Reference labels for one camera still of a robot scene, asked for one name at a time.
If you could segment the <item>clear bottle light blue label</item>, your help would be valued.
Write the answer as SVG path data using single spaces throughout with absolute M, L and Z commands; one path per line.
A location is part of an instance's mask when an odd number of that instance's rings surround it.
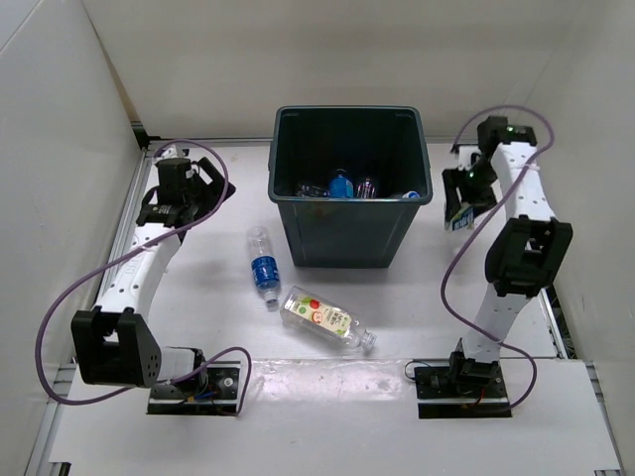
M 344 169 L 336 169 L 328 183 L 330 198 L 353 198 L 353 184 Z

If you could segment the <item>clear bottle green white label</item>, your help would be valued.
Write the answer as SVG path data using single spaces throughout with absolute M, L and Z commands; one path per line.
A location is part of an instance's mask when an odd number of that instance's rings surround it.
M 472 230 L 473 228 L 474 207 L 470 204 L 463 205 L 456 214 L 444 223 L 444 229 L 450 233 Z

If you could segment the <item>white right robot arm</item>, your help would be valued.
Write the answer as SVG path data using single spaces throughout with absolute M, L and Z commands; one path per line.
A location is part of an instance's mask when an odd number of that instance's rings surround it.
M 488 219 L 499 209 L 506 217 L 485 257 L 483 302 L 445 372 L 448 389 L 466 397 L 494 380 L 515 319 L 554 282 L 573 232 L 548 203 L 532 127 L 489 116 L 477 127 L 476 146 L 455 145 L 452 151 L 458 166 L 442 173 L 446 230 L 479 231 L 484 226 L 476 218 Z

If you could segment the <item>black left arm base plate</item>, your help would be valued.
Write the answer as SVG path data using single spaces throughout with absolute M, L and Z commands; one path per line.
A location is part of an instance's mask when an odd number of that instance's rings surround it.
M 150 416 L 233 417 L 239 404 L 239 361 L 220 361 L 207 366 L 200 377 L 176 386 L 157 384 L 146 407 Z

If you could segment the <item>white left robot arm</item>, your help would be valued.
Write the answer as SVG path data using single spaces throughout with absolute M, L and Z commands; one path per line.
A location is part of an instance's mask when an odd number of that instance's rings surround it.
M 207 158 L 162 159 L 156 167 L 159 183 L 143 197 L 136 220 L 134 257 L 119 267 L 92 309 L 74 315 L 70 329 L 84 383 L 151 388 L 174 382 L 195 397 L 208 385 L 203 352 L 161 346 L 150 329 L 149 311 L 188 226 L 216 209 L 235 187 Z

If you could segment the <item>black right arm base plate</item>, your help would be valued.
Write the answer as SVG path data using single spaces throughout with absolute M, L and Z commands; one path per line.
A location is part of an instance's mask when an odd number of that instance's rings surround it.
M 419 419 L 512 416 L 501 369 L 487 384 L 452 383 L 448 362 L 413 359 L 405 364 L 404 374 L 415 384 Z

